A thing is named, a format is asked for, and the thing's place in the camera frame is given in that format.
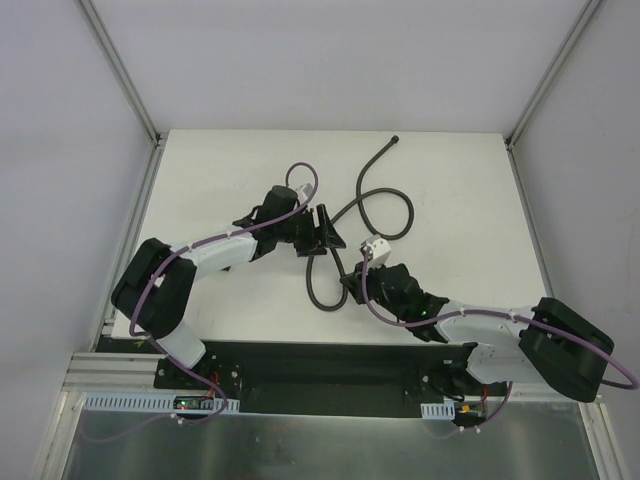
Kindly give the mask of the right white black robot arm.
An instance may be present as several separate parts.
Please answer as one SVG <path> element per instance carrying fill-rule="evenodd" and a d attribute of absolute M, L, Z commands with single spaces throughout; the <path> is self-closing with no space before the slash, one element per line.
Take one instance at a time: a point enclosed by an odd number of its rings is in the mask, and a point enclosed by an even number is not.
<path fill-rule="evenodd" d="M 340 282 L 358 304 L 378 305 L 424 342 L 471 344 L 467 360 L 450 369 L 451 385 L 461 394 L 498 382 L 546 383 L 588 403 L 614 350 L 608 335 L 555 298 L 515 309 L 464 305 L 422 290 L 404 264 L 357 264 Z"/>

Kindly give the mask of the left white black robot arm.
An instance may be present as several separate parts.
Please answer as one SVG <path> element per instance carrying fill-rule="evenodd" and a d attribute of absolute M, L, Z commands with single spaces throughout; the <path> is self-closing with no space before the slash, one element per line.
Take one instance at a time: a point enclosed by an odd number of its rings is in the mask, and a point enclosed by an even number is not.
<path fill-rule="evenodd" d="M 184 319 L 192 287 L 198 280 L 232 266 L 250 263 L 291 244 L 299 257 L 325 255 L 346 243 L 333 227 L 326 206 L 310 208 L 315 188 L 276 185 L 263 203 L 221 233 L 172 246 L 145 240 L 111 294 L 112 305 L 141 328 L 159 350 L 177 360 L 176 375 L 188 388 L 204 387 L 211 365 L 204 343 Z"/>

